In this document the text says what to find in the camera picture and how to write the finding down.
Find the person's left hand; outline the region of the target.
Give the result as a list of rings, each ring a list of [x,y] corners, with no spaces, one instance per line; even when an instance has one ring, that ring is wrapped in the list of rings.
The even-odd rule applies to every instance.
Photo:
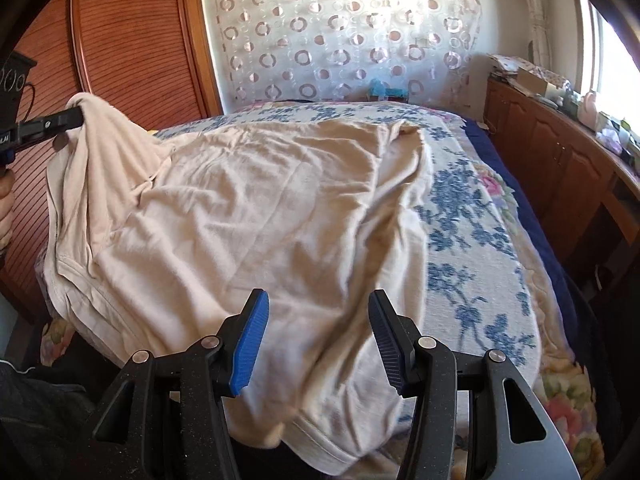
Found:
[[[12,237],[12,208],[15,202],[15,176],[11,169],[3,169],[0,178],[0,249],[5,252]]]

